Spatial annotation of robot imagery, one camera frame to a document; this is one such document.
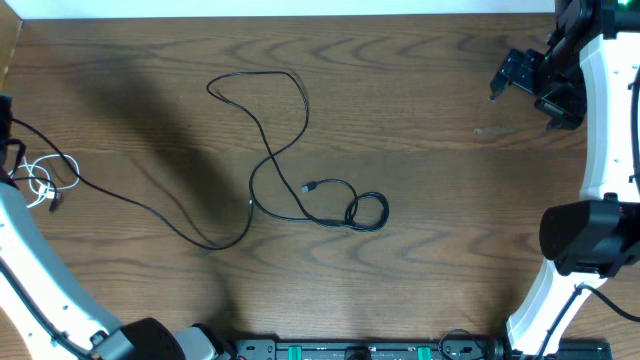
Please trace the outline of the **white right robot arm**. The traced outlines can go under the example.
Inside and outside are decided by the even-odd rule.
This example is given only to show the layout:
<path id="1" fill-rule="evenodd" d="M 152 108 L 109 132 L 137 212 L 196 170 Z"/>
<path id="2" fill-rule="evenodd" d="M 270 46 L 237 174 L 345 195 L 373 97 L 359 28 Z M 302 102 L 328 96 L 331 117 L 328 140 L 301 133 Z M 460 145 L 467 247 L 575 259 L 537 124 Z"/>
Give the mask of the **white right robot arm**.
<path id="1" fill-rule="evenodd" d="M 529 93 L 552 130 L 587 130 L 586 167 L 574 203 L 541 219 L 541 268 L 487 359 L 607 359 L 607 344 L 564 342 L 590 296 L 639 259 L 639 5 L 569 0 L 555 5 L 547 51 L 511 50 L 490 88 Z"/>

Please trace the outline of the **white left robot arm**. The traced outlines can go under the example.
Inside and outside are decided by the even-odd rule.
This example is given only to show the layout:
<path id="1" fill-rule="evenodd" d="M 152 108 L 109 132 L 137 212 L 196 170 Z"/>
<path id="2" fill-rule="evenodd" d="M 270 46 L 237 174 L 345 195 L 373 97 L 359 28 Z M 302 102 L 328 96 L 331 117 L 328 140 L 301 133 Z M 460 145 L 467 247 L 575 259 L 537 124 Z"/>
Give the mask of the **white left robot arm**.
<path id="1" fill-rule="evenodd" d="M 206 326 L 171 332 L 145 318 L 122 324 L 74 278 L 36 225 L 17 184 L 28 182 L 55 210 L 60 187 L 37 176 L 12 137 L 12 100 L 1 98 L 1 148 L 16 145 L 14 167 L 1 173 L 1 307 L 35 359 L 234 359 L 233 346 Z"/>

